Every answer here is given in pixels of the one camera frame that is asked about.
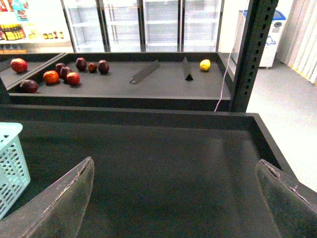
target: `light blue basket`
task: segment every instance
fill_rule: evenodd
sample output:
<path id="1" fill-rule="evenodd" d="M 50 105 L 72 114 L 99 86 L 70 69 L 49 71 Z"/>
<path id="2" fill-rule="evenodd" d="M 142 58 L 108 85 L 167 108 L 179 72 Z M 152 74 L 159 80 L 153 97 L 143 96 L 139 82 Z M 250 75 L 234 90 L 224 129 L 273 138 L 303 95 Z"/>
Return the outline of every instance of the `light blue basket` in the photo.
<path id="1" fill-rule="evenodd" d="M 19 123 L 0 122 L 0 220 L 30 183 L 18 134 Z"/>

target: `glass-door fridge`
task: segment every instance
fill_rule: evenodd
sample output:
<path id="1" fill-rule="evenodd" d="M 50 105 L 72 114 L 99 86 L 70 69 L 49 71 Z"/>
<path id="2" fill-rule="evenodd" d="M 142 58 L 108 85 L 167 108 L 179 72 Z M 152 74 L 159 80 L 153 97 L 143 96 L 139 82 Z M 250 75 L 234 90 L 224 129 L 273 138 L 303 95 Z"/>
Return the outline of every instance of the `glass-door fridge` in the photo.
<path id="1" fill-rule="evenodd" d="M 104 52 L 97 2 L 95 0 L 61 0 L 75 52 Z"/>
<path id="2" fill-rule="evenodd" d="M 103 0 L 111 52 L 140 52 L 138 0 Z"/>
<path id="3" fill-rule="evenodd" d="M 176 52 L 179 0 L 143 0 L 147 52 Z"/>
<path id="4" fill-rule="evenodd" d="M 222 0 L 186 0 L 184 44 L 186 52 L 215 52 Z"/>

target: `black divider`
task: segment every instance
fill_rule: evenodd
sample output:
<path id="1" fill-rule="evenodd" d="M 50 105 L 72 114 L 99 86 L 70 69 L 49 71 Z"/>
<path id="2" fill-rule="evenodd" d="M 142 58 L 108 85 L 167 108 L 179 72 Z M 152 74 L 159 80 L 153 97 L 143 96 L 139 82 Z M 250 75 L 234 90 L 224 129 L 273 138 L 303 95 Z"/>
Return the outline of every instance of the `black divider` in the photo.
<path id="1" fill-rule="evenodd" d="M 192 73 L 190 72 L 190 66 L 188 64 L 188 60 L 186 57 L 184 57 L 183 62 L 183 73 L 184 73 L 184 78 L 186 81 L 193 81 Z"/>
<path id="2" fill-rule="evenodd" d="M 148 65 L 144 69 L 142 69 L 140 72 L 134 74 L 132 76 L 133 79 L 130 81 L 130 83 L 138 84 L 145 77 L 149 76 L 152 72 L 154 72 L 159 66 L 160 66 L 160 64 L 159 64 L 158 60 L 154 61 L 153 63 L 151 63 L 150 65 Z"/>

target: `yellow lemon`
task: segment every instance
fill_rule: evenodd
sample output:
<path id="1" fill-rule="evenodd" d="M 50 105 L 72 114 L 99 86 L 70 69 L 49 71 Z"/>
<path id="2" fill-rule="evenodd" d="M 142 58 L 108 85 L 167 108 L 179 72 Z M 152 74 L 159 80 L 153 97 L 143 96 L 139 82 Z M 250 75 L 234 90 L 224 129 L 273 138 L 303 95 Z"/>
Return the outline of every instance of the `yellow lemon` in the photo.
<path id="1" fill-rule="evenodd" d="M 200 69 L 203 71 L 208 71 L 210 68 L 210 60 L 209 59 L 204 59 L 203 61 L 200 62 Z"/>

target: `red apple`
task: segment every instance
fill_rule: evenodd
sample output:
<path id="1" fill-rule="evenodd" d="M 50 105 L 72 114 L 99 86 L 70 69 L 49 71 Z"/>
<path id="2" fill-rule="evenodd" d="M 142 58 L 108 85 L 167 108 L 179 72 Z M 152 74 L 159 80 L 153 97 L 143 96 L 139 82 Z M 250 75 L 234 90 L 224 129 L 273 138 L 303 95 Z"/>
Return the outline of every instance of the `red apple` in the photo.
<path id="1" fill-rule="evenodd" d="M 17 73 L 23 73 L 28 70 L 28 64 L 25 60 L 17 58 L 11 60 L 11 68 Z"/>
<path id="2" fill-rule="evenodd" d="M 61 68 L 59 76 L 61 79 L 63 79 L 65 82 L 67 82 L 67 75 L 71 72 L 72 72 L 72 70 L 68 66 L 66 66 L 66 67 Z"/>
<path id="3" fill-rule="evenodd" d="M 80 75 L 79 75 L 79 73 L 75 73 L 75 72 L 69 73 L 69 74 L 67 75 L 67 82 L 68 82 L 70 85 L 77 85 L 77 84 L 79 84 L 79 82 L 80 82 Z"/>
<path id="4" fill-rule="evenodd" d="M 90 73 L 97 72 L 97 65 L 95 63 L 89 63 L 88 70 Z"/>
<path id="5" fill-rule="evenodd" d="M 78 68 L 79 71 L 83 72 L 86 70 L 87 62 L 84 58 L 77 58 L 76 60 L 76 68 Z"/>
<path id="6" fill-rule="evenodd" d="M 102 59 L 101 61 L 99 61 L 98 63 L 98 70 L 100 71 L 100 73 L 104 74 L 104 73 L 108 73 L 109 71 L 109 64 L 107 61 L 105 61 L 104 59 Z"/>
<path id="7" fill-rule="evenodd" d="M 65 67 L 66 65 L 64 63 L 57 63 L 55 68 L 56 68 L 56 72 L 59 74 L 60 76 L 60 70 L 61 68 Z"/>
<path id="8" fill-rule="evenodd" d="M 39 85 L 34 80 L 26 79 L 20 83 L 20 88 L 25 93 L 36 93 L 36 91 L 39 88 Z"/>

